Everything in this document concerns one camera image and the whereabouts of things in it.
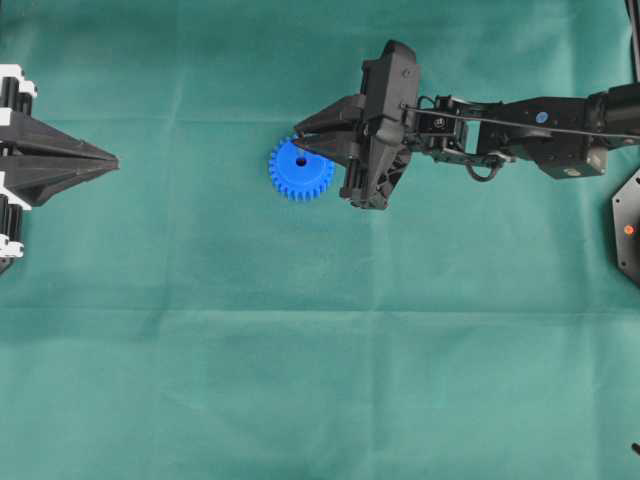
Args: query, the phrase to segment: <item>gear teeth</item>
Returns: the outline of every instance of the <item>gear teeth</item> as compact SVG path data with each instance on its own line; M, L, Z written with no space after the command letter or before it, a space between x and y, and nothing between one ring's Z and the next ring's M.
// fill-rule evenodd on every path
M298 167L293 164L297 160L299 153L294 153L295 150L288 145L296 138L298 138L298 135L294 134L279 141L278 145L270 152L268 171L271 183L278 193L291 201L307 203L328 190L335 165L319 155L303 152L304 158L308 162L318 160L326 162L323 166L318 165L321 170L317 177L305 178L303 171L297 170ZM285 145L287 148L284 153L281 153Z

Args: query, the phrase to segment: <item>black cable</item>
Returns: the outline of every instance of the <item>black cable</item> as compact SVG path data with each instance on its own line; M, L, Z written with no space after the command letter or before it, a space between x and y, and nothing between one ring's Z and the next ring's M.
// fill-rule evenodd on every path
M491 172L489 172L489 175L487 175L486 177L478 175L471 165L465 165L465 167L467 167L467 172L469 172L471 178L473 178L476 182L486 183L496 178L496 175L502 168L502 164L496 163L493 167L491 167Z
M429 102L431 102L431 105L433 105L434 107L436 106L436 101L431 98L429 95L422 95L420 98L418 98L418 108L422 107L422 100L429 100Z
M637 0L626 0L627 13L631 20L631 58L633 63L633 74L636 82L640 80L640 12L638 12Z
M602 137L602 138L624 138L629 140L640 141L640 135L626 135L623 133L600 133L600 132L590 132L588 130L572 130L568 128L556 128L556 127L544 127L541 125L531 125L528 123L519 123L519 122L509 122L507 120L495 120L493 118L482 118L482 117L473 117L470 115L457 115L455 113L448 112L440 112L438 110L425 110L415 107L404 106L405 110L411 110L413 112L424 113L426 115L433 115L435 117L444 117L444 118L453 118L454 120L466 120L466 121L477 121L477 122L485 122L485 123L494 123L496 125L504 125L506 127L517 127L517 128L535 128L538 130L544 130L546 132L555 132L555 133L570 133L573 135L585 135L589 137Z

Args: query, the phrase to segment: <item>green table surface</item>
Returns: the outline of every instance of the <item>green table surface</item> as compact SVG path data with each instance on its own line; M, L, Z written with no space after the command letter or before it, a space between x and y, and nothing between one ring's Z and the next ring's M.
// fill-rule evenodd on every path
M267 174L389 38L428 94L628 83L622 1L4 3L34 116L121 170L29 214L0 278L0 479L638 478L637 149L487 185L416 155L385 212Z

